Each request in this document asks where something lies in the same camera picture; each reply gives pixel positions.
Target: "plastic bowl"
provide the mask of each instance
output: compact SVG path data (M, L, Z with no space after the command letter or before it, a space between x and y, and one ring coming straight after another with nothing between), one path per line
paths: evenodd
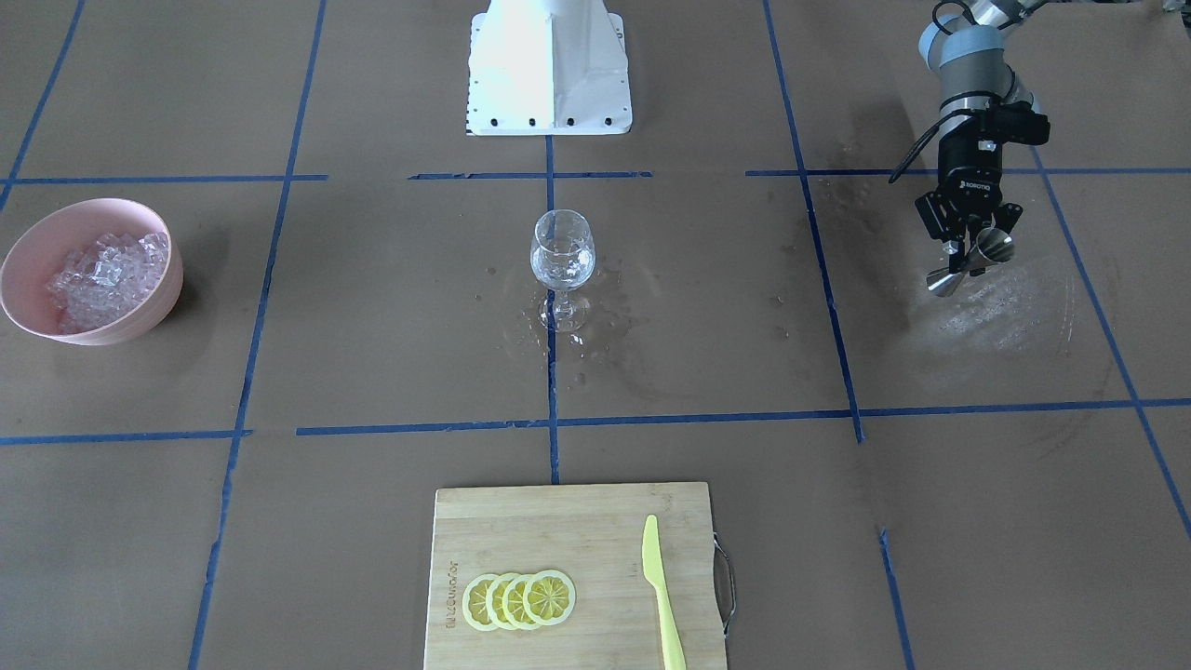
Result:
M149 296L129 313L94 330L62 334L60 311L45 283L62 270L71 249L83 248L105 232L137 239L164 232L169 239L166 271ZM141 202L119 198L83 200L43 218L21 234L0 267L0 303L8 318L33 334L71 345L116 345L141 337L174 308L181 289L182 256L166 221Z

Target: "metal handle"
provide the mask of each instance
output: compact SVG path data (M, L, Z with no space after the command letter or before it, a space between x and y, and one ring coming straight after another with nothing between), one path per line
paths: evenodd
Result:
M723 545L719 544L719 533L712 531L711 540L716 545L716 555L724 558L724 566L728 568L728 593L731 600L731 609L728 610L728 618L724 619L724 639L728 639L728 630L731 628L732 619L736 619L736 571L732 569L732 559L724 551ZM719 602L719 590L716 589L716 602Z

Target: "yellow knife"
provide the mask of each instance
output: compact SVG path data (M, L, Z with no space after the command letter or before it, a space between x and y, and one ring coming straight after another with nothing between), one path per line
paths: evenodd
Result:
M674 612L666 590L666 572L662 570L662 547L657 541L657 518L646 518L646 533L641 538L641 574L657 593L657 626L662 633L662 663L666 670L686 670L682 643L678 639Z

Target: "wooden cutting board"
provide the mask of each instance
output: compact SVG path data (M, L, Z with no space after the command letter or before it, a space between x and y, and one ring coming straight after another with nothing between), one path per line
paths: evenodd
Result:
M687 668L727 670L705 483L441 489L425 670L661 669L656 597L641 575L648 514L657 515ZM463 620L463 589L476 576L547 569L575 583L562 624L481 632Z

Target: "bowl of ice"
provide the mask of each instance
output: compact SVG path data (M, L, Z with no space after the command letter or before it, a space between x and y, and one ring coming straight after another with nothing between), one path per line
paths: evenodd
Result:
M85 200L39 220L0 267L0 303L17 325L60 343L116 345L166 318L182 256L166 221L119 198Z

